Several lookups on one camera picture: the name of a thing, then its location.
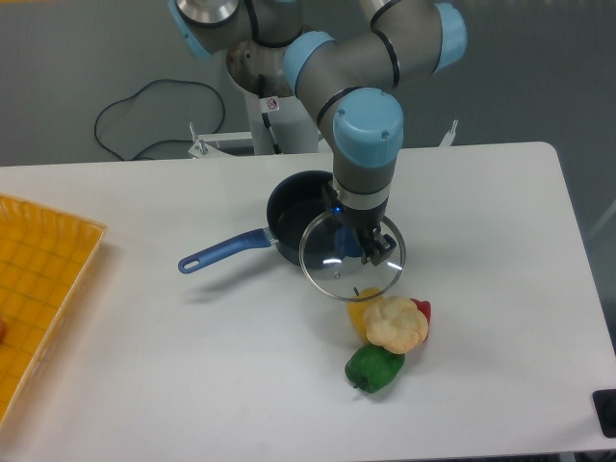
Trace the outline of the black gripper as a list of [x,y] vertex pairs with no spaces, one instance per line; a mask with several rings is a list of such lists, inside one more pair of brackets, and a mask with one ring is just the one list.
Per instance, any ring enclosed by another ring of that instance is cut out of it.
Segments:
[[396,241],[389,234],[381,233],[381,221],[387,207],[387,189],[360,194],[350,192],[337,181],[329,181],[321,187],[321,195],[334,219],[356,231],[361,249],[361,263],[378,266],[387,260],[396,249]]

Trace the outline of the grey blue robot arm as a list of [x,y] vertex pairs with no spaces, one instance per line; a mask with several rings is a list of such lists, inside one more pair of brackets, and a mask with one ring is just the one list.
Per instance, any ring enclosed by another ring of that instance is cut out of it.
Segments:
[[282,50],[288,87],[333,152],[326,200],[357,235],[364,261],[382,263],[394,240],[381,232],[398,153],[401,82],[436,73],[464,55],[464,18],[449,3],[364,1],[368,31],[338,42],[304,27],[298,1],[171,1],[185,43],[210,56],[244,42]]

